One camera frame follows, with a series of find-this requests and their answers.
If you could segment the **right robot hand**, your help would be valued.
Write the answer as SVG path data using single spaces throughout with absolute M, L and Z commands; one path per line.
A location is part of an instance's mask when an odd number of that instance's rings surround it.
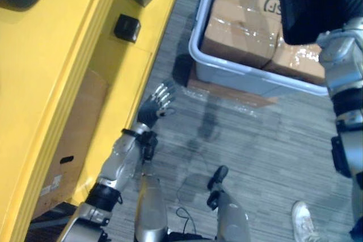
M 362 17 L 362 0 L 340 0 L 340 10 L 343 22 Z

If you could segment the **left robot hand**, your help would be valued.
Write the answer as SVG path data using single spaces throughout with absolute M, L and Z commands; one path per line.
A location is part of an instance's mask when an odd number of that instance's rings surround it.
M 171 104 L 175 100 L 176 88 L 173 81 L 165 80 L 160 83 L 154 92 L 142 103 L 137 122 L 152 129 L 157 121 L 174 112 Z

